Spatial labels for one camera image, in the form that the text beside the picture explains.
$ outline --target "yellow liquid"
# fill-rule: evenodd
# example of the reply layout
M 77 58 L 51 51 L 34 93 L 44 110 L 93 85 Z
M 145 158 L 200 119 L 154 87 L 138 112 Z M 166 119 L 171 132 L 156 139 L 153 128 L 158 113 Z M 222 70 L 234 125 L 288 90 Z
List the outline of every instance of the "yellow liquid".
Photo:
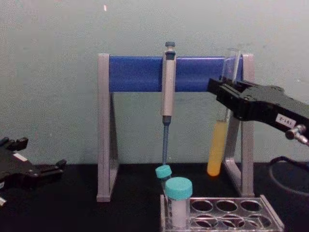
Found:
M 211 176 L 217 176 L 220 173 L 222 157 L 225 148 L 225 137 L 227 131 L 227 123 L 217 121 L 214 126 L 211 149 L 209 151 L 209 160 L 207 173 Z

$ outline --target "gray stand frame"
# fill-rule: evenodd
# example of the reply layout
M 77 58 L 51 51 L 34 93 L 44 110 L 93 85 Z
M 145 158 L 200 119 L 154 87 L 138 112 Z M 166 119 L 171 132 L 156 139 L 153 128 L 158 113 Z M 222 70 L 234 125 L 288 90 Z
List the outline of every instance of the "gray stand frame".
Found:
M 98 194 L 97 202 L 110 202 L 118 172 L 118 151 L 113 95 L 109 90 L 109 54 L 98 55 Z M 244 54 L 243 79 L 254 81 L 254 59 Z M 241 126 L 241 171 L 234 160 Z M 231 117 L 227 132 L 224 166 L 242 197 L 253 197 L 253 122 Z

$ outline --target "test tube rack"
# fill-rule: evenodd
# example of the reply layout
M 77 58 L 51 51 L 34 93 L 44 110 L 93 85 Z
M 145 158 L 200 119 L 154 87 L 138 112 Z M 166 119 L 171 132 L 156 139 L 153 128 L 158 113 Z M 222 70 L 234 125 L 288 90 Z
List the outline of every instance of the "test tube rack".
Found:
M 264 195 L 260 198 L 190 198 L 188 228 L 173 228 L 161 195 L 162 232 L 283 232 L 284 224 Z
M 98 202 L 109 202 L 118 172 L 113 93 L 162 91 L 162 57 L 98 55 Z M 207 92 L 210 79 L 219 80 L 224 57 L 177 57 L 176 92 Z M 242 54 L 237 80 L 254 82 L 252 54 Z M 238 130 L 241 169 L 234 160 Z M 231 117 L 224 167 L 239 195 L 253 197 L 253 122 Z

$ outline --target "black table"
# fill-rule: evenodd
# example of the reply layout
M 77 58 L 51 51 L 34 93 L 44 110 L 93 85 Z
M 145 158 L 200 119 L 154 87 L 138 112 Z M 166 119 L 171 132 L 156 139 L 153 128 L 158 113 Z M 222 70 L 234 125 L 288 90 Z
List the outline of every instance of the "black table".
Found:
M 96 165 L 69 165 L 60 182 L 35 191 L 8 189 L 0 193 L 8 201 L 0 208 L 0 232 L 157 232 L 162 193 L 155 176 L 157 166 L 121 165 L 110 203 L 96 202 Z M 174 176 L 193 182 L 193 196 L 238 196 L 224 170 L 211 178 L 205 164 L 172 164 L 171 168 Z M 274 175 L 309 192 L 309 175 L 286 163 L 276 164 Z M 286 231 L 309 231 L 309 199 L 274 185 L 265 163 L 254 165 L 254 192 L 266 196 Z

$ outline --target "micropipette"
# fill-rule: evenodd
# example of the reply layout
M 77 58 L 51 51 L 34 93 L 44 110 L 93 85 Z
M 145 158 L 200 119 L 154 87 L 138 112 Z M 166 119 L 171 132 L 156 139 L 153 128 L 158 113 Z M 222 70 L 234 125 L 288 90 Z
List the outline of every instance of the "micropipette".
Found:
M 173 113 L 175 77 L 176 77 L 176 52 L 175 43 L 166 42 L 167 51 L 163 54 L 162 67 L 162 122 L 163 129 L 163 151 L 162 163 L 166 164 L 168 155 L 169 125 Z
M 238 49 L 228 49 L 225 56 L 222 76 L 235 82 L 239 64 L 240 51 Z M 219 104 L 217 112 L 217 121 L 213 130 L 207 173 L 211 176 L 217 176 L 220 173 L 222 157 L 225 148 L 225 138 L 227 133 L 227 124 L 231 111 L 225 106 Z

